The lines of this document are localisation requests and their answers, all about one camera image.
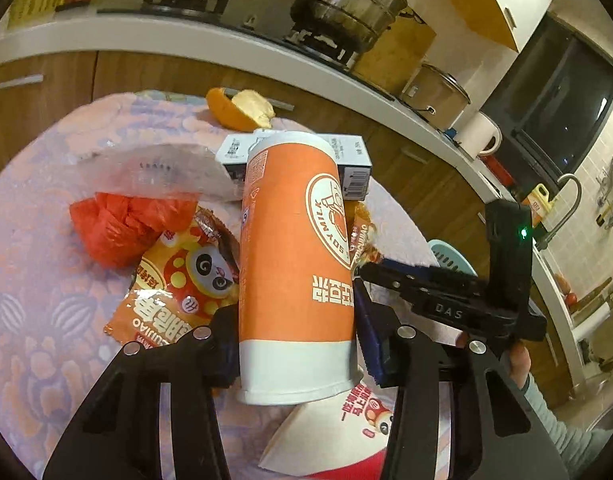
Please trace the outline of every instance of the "pink tablecloth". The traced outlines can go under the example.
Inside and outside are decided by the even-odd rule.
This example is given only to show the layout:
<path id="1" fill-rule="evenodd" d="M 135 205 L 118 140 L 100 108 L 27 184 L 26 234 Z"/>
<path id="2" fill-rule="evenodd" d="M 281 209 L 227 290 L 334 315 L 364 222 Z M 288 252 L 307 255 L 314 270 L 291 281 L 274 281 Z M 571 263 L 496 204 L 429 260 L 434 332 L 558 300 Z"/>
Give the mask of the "pink tablecloth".
<path id="1" fill-rule="evenodd" d="M 277 129 L 304 129 L 275 121 Z M 82 192 L 48 169 L 69 153 L 87 153 L 108 142 L 199 142 L 216 150 L 227 133 L 200 101 L 109 96 L 68 115 L 0 175 L 0 431 L 37 478 L 70 417 L 120 347 L 102 327 L 131 279 L 131 269 L 102 269 L 84 253 L 68 215 L 68 205 L 83 198 Z M 435 264 L 417 227 L 374 181 L 367 202 L 385 254 L 411 264 Z M 240 205 L 212 206 L 238 236 Z M 376 294 L 406 316 L 403 305 L 384 291 Z M 414 323 L 435 338 L 454 338 L 433 323 Z M 217 409 L 232 476 L 276 477 L 256 463 L 291 408 L 245 406 L 228 391 L 217 399 Z M 172 478 L 170 436 L 162 439 L 164 478 Z"/>

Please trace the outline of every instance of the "cup logo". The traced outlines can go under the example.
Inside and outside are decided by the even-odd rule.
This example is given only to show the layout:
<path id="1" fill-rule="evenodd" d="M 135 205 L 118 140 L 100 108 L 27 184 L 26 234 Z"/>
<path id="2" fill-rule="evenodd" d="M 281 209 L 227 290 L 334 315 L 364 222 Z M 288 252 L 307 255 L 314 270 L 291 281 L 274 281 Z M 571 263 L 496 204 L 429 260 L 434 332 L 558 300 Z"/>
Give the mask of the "cup logo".
<path id="1" fill-rule="evenodd" d="M 327 250 L 350 269 L 344 202 L 339 183 L 333 175 L 320 173 L 311 179 L 306 187 L 306 211 Z"/>

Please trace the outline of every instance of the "orange paper cup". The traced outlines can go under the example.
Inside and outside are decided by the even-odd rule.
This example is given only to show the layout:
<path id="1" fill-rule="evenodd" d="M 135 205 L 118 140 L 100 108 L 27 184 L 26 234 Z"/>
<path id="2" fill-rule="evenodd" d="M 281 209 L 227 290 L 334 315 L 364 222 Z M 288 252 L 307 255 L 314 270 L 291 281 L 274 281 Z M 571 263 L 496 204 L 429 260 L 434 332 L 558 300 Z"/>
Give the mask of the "orange paper cup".
<path id="1" fill-rule="evenodd" d="M 361 379 L 333 149 L 278 132 L 250 153 L 242 204 L 239 397 L 296 404 Z"/>

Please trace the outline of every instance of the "gas burner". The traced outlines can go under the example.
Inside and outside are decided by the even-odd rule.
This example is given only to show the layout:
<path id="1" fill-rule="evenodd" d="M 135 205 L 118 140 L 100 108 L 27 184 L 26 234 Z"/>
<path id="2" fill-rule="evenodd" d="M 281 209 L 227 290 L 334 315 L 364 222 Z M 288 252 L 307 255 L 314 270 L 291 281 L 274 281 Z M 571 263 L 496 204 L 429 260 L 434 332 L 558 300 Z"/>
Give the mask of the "gas burner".
<path id="1" fill-rule="evenodd" d="M 323 34 L 311 30 L 291 30 L 285 41 L 294 44 L 305 52 L 324 61 L 334 64 L 342 70 L 353 68 L 357 60 L 357 53 L 338 45 L 334 40 Z"/>
<path id="2" fill-rule="evenodd" d="M 144 0 L 142 12 L 220 23 L 228 0 Z"/>

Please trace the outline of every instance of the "person's hand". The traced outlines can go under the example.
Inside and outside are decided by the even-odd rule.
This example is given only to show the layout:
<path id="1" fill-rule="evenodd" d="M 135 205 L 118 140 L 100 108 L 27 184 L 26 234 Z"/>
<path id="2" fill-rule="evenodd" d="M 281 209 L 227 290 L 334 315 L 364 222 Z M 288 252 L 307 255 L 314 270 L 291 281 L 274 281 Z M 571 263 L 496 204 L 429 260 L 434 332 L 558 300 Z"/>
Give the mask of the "person's hand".
<path id="1" fill-rule="evenodd" d="M 455 340 L 455 346 L 464 348 L 469 339 L 466 332 L 462 332 Z M 526 384 L 528 372 L 531 369 L 531 356 L 522 341 L 516 341 L 509 350 L 510 372 L 509 376 L 521 390 Z"/>

